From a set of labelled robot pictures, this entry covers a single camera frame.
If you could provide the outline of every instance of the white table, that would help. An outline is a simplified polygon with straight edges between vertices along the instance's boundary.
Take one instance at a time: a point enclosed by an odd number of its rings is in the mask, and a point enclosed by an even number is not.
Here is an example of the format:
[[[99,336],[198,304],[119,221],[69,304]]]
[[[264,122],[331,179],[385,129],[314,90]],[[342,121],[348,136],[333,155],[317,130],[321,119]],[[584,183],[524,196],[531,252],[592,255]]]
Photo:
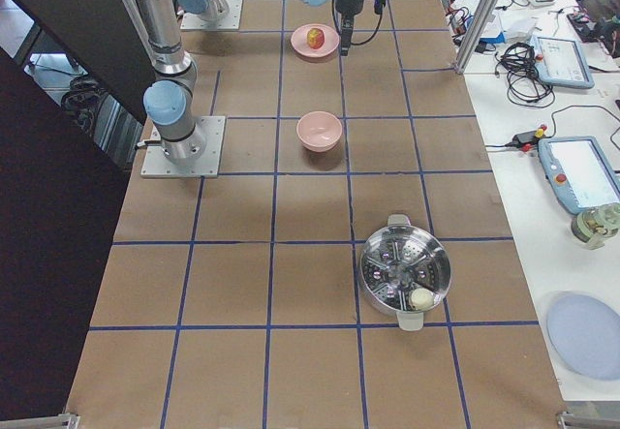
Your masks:
[[[479,1],[457,0],[453,6],[466,6],[474,12]],[[499,0],[496,6],[509,3]],[[536,34],[578,40],[566,18],[573,5],[574,0],[556,0],[553,6],[542,8],[512,5],[500,14],[504,28],[533,17],[537,21]],[[595,72],[595,87],[589,90],[555,87],[555,103],[544,109],[511,104],[506,96],[506,76],[493,75],[495,57],[473,53],[465,80],[484,143],[509,142],[514,134],[537,129],[543,123],[552,128],[551,112],[570,105],[598,105],[620,116],[615,104],[620,99],[620,72],[615,61],[599,44],[581,45],[588,64],[609,73]],[[501,54],[508,46],[499,44],[497,50]],[[596,137],[611,165],[620,169],[620,151],[609,141],[620,122],[597,108],[569,109],[557,114],[556,122],[557,137]],[[620,141],[620,134],[615,138]],[[586,250],[572,234],[572,215],[555,198],[538,154],[514,149],[488,151],[562,397],[565,401],[620,401],[620,381],[594,380],[568,369],[551,345],[545,326],[550,305],[566,291],[596,297],[620,313],[620,236],[609,239],[601,249]]]
[[[620,75],[616,74],[595,75],[596,86],[590,90],[556,88],[556,102],[538,110],[508,103],[504,78],[466,75],[465,80],[486,144],[506,143],[512,135],[542,123],[551,127],[550,113],[569,105],[599,105],[620,114],[615,104],[620,98]],[[620,169],[620,151],[609,141],[619,122],[597,108],[569,109],[556,120],[558,137],[596,137],[611,165]],[[583,248],[571,233],[571,215],[556,200],[536,152],[491,150],[489,159],[562,397],[566,401],[620,401],[620,381],[593,380],[569,370],[551,346],[545,328],[546,312],[563,291],[589,294],[620,312],[620,237],[609,239],[599,250]]]
[[[476,12],[476,6],[480,0],[456,0],[453,4],[455,8],[467,7],[472,13]],[[508,6],[511,0],[498,0],[496,6]],[[526,0],[516,0],[516,3],[525,4]],[[533,8],[529,6],[522,8],[511,5],[506,11],[498,11],[502,20],[503,27],[509,28],[521,19],[533,18],[536,20],[534,33],[537,35],[555,37],[559,39],[578,40],[571,24],[566,18],[566,14],[573,11],[576,5],[575,0],[556,0],[551,6]],[[497,52],[503,53],[513,41],[507,44],[498,44]],[[616,62],[605,52],[598,43],[581,44],[586,60],[590,66],[603,71],[618,72]],[[465,74],[492,74],[495,71],[497,61],[493,54],[473,53],[469,64],[465,69]]]

